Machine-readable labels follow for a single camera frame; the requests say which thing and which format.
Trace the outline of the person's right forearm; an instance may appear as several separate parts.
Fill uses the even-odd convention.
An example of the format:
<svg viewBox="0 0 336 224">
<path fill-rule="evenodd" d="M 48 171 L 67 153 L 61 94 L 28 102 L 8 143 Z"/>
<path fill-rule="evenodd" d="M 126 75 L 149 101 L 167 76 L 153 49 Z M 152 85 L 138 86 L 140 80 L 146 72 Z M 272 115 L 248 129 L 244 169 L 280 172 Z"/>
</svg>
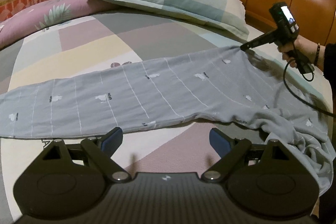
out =
<svg viewBox="0 0 336 224">
<path fill-rule="evenodd" d="M 317 66 L 331 85 L 335 84 L 335 44 L 319 46 Z"/>
</svg>

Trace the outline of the person's right hand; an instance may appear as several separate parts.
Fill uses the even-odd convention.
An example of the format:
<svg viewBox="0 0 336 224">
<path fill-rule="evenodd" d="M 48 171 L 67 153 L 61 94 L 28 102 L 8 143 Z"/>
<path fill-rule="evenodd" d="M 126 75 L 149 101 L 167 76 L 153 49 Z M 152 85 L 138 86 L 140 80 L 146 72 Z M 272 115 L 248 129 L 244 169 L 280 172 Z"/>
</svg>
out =
<svg viewBox="0 0 336 224">
<path fill-rule="evenodd" d="M 294 50 L 299 50 L 312 64 L 323 71 L 325 46 L 316 44 L 301 35 L 299 35 L 294 42 L 287 43 L 284 46 L 278 46 L 278 51 L 282 54 L 282 59 L 285 61 L 291 60 L 288 52 Z"/>
</svg>

